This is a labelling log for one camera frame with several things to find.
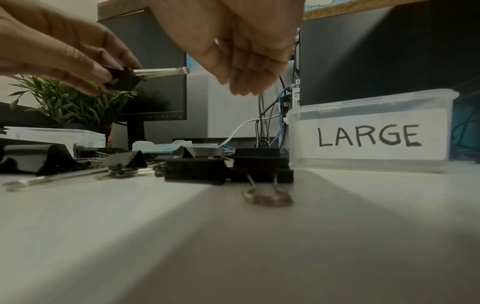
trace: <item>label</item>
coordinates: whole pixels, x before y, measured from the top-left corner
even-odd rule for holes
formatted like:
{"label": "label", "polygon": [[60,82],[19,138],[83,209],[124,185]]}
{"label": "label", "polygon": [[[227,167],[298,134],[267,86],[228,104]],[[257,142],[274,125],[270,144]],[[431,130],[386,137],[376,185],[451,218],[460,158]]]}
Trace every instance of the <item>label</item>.
{"label": "label", "polygon": [[445,109],[303,120],[296,128],[302,158],[445,160]]}

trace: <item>white desk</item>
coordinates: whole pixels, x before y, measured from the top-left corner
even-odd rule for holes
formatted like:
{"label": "white desk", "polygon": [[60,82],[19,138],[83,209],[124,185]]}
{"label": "white desk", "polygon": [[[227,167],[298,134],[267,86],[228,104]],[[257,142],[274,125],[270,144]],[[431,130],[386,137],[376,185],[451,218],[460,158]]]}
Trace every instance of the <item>white desk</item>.
{"label": "white desk", "polygon": [[0,303],[478,303],[480,166],[452,170],[298,170],[279,209],[154,177],[0,190]]}

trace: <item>monitor stand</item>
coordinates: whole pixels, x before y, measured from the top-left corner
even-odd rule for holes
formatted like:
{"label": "monitor stand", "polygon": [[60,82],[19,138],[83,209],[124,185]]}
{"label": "monitor stand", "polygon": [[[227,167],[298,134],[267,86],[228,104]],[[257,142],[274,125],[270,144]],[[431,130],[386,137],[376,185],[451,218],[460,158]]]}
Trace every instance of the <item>monitor stand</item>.
{"label": "monitor stand", "polygon": [[127,121],[128,149],[132,150],[134,142],[145,139],[145,126],[143,121]]}

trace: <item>fingernail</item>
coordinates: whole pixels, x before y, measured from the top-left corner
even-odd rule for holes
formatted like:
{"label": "fingernail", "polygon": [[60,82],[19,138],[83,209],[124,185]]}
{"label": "fingernail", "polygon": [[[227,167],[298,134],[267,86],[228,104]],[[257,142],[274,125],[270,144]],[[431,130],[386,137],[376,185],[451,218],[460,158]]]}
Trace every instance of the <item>fingernail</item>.
{"label": "fingernail", "polygon": [[96,62],[93,64],[93,70],[91,73],[95,77],[98,77],[99,79],[101,79],[103,83],[109,82],[113,79],[112,74],[107,69],[105,69],[104,67],[102,67],[100,64]]}

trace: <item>white cable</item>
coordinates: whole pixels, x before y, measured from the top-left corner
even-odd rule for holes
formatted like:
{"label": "white cable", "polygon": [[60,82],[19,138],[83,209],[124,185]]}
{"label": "white cable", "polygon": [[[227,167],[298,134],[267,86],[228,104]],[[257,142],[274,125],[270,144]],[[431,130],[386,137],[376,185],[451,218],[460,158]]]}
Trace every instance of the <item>white cable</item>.
{"label": "white cable", "polygon": [[224,145],[226,145],[227,143],[229,143],[229,141],[232,140],[232,138],[235,136],[235,134],[236,134],[244,125],[246,125],[247,123],[250,123],[250,122],[258,121],[258,120],[260,120],[260,118],[252,119],[252,120],[249,120],[249,121],[245,121],[241,126],[239,126],[239,127],[235,130],[235,132],[234,132],[232,135],[230,135],[230,137],[227,138],[227,140],[225,140],[223,143],[221,143],[221,144],[219,145],[219,147],[223,147]]}

